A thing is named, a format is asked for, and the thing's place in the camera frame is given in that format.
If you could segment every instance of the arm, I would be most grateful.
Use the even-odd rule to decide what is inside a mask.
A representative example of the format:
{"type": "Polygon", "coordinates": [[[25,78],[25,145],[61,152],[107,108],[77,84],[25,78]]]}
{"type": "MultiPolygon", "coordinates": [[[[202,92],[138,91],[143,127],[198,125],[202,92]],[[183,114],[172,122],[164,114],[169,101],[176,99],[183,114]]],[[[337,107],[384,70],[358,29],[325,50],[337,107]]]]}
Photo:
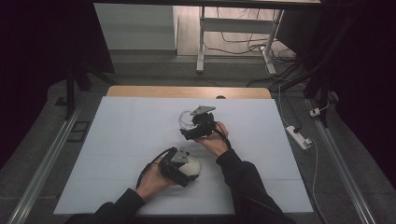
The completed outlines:
{"type": "Polygon", "coordinates": [[[158,167],[159,158],[151,165],[134,191],[127,189],[115,203],[104,203],[90,216],[75,216],[65,224],[124,224],[130,223],[137,210],[146,204],[155,194],[168,186],[175,185],[172,180],[163,177],[158,167]]]}
{"type": "MultiPolygon", "coordinates": [[[[218,130],[228,136],[221,122],[218,122],[218,130]]],[[[257,220],[272,224],[293,223],[292,220],[286,221],[287,217],[267,194],[256,167],[248,161],[242,161],[218,134],[212,133],[195,141],[217,157],[216,163],[221,167],[224,181],[232,191],[235,213],[243,223],[256,223],[257,220]]]]}

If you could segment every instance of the power strip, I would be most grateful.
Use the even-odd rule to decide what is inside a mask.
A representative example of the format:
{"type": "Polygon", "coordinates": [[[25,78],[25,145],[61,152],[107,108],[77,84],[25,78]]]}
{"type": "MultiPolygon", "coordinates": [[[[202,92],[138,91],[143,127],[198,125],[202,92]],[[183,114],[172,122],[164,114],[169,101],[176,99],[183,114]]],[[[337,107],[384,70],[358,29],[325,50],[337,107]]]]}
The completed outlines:
{"type": "Polygon", "coordinates": [[[288,134],[294,139],[294,141],[297,143],[297,145],[302,149],[306,150],[308,148],[311,148],[311,143],[312,141],[307,138],[303,138],[303,136],[300,133],[295,133],[294,132],[295,128],[294,126],[289,126],[286,128],[286,131],[288,131],[288,134]]]}

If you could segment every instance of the wall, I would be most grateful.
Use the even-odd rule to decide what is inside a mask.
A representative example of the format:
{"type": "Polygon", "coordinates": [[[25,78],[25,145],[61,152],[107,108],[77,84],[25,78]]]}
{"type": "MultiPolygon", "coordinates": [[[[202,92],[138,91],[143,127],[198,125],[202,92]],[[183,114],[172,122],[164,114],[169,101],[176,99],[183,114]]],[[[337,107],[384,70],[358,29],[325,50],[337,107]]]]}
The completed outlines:
{"type": "Polygon", "coordinates": [[[95,4],[108,49],[177,48],[174,7],[95,4]]]}

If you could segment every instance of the black sleeve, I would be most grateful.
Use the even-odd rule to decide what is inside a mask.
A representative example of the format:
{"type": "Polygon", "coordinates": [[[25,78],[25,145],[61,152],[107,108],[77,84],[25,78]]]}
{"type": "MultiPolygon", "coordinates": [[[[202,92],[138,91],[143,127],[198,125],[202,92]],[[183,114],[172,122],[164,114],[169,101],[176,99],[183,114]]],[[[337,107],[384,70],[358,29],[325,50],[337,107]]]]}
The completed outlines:
{"type": "Polygon", "coordinates": [[[135,191],[127,189],[115,203],[104,203],[95,214],[77,215],[69,218],[65,224],[126,224],[143,205],[143,199],[135,191]]]}
{"type": "Polygon", "coordinates": [[[231,189],[235,214],[242,223],[294,223],[267,194],[252,163],[241,161],[233,149],[221,154],[216,163],[231,189]]]}

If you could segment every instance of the black strap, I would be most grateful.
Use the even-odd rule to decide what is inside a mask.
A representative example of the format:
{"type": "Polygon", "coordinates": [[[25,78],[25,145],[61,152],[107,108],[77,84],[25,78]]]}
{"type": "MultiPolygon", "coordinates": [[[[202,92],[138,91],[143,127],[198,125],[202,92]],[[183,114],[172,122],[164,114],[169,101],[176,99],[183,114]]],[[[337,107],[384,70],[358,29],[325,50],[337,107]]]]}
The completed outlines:
{"type": "Polygon", "coordinates": [[[152,160],[152,162],[148,163],[146,165],[146,167],[142,170],[142,172],[140,173],[139,178],[137,179],[137,183],[136,183],[136,189],[139,188],[140,186],[140,182],[142,182],[142,178],[145,175],[146,171],[149,169],[149,167],[151,167],[151,165],[158,160],[163,154],[169,152],[172,148],[168,148],[165,151],[163,151],[160,155],[158,155],[154,160],[152,160]]]}
{"type": "Polygon", "coordinates": [[[220,137],[224,140],[225,144],[227,145],[228,149],[231,150],[232,149],[231,143],[230,140],[228,140],[227,136],[218,129],[214,129],[213,131],[218,135],[220,135],[220,137]]]}

